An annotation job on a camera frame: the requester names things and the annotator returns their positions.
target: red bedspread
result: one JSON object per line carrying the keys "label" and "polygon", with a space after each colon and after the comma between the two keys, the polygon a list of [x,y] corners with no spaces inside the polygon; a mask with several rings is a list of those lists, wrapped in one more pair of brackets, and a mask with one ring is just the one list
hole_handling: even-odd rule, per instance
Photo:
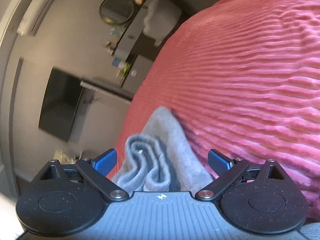
{"label": "red bedspread", "polygon": [[320,215],[320,0],[221,0],[167,41],[117,142],[166,106],[207,165],[208,150],[277,159]]}

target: textured fabric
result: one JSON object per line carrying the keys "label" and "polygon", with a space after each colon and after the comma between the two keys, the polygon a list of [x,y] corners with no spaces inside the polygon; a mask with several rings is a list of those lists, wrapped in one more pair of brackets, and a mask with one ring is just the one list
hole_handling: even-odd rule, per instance
{"label": "textured fabric", "polygon": [[320,223],[305,225],[301,228],[300,233],[309,240],[320,240]]}
{"label": "textured fabric", "polygon": [[133,191],[169,191],[171,176],[159,141],[145,134],[130,136],[125,160],[112,181],[132,195]]}
{"label": "textured fabric", "polygon": [[211,183],[211,175],[192,152],[179,122],[165,107],[151,115],[142,134],[125,144],[125,160],[112,181],[136,191],[191,191]]}
{"label": "textured fabric", "polygon": [[320,215],[320,0],[221,0],[166,42],[116,149],[163,105],[197,157],[276,159]]}

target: air conditioner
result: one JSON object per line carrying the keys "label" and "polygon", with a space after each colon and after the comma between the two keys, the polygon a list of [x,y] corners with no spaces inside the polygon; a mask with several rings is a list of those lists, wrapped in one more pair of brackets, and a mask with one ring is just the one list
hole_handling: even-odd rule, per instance
{"label": "air conditioner", "polygon": [[52,2],[53,0],[32,0],[20,22],[17,33],[34,36]]}

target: round mirror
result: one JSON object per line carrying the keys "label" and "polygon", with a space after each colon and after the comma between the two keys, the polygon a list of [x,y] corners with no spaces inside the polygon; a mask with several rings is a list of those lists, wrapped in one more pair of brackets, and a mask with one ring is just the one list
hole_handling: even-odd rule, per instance
{"label": "round mirror", "polygon": [[100,5],[100,17],[108,24],[124,24],[133,13],[133,0],[104,0]]}

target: television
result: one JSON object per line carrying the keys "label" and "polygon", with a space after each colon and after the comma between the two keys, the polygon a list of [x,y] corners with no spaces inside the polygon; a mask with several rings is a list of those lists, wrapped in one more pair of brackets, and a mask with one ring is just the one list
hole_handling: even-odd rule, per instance
{"label": "television", "polygon": [[83,93],[81,79],[52,68],[41,108],[39,128],[68,141]]}

